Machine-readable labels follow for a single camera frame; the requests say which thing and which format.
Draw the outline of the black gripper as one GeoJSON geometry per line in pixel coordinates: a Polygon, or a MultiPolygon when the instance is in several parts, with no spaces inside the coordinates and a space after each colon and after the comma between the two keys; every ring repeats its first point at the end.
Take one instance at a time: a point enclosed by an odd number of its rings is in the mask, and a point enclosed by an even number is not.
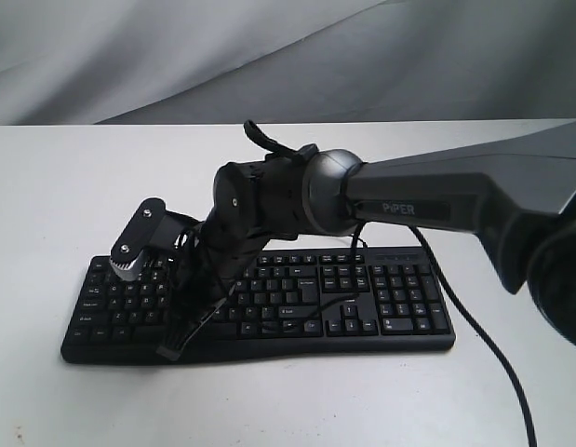
{"type": "Polygon", "coordinates": [[[172,295],[156,354],[177,361],[198,333],[227,302],[237,278],[272,239],[294,240],[293,231],[273,232],[224,219],[212,210],[190,233],[169,274],[172,295]]]}

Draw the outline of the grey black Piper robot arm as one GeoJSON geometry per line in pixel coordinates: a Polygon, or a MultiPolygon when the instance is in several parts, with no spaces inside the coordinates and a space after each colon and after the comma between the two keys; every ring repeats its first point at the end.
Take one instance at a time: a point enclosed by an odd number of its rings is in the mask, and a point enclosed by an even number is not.
{"type": "Polygon", "coordinates": [[[576,121],[378,162],[314,145],[292,150],[250,121],[244,129],[266,157],[219,168],[211,212],[183,232],[162,356],[181,356],[269,241],[358,237],[371,222],[474,235],[502,286],[527,287],[576,346],[576,121]]]}

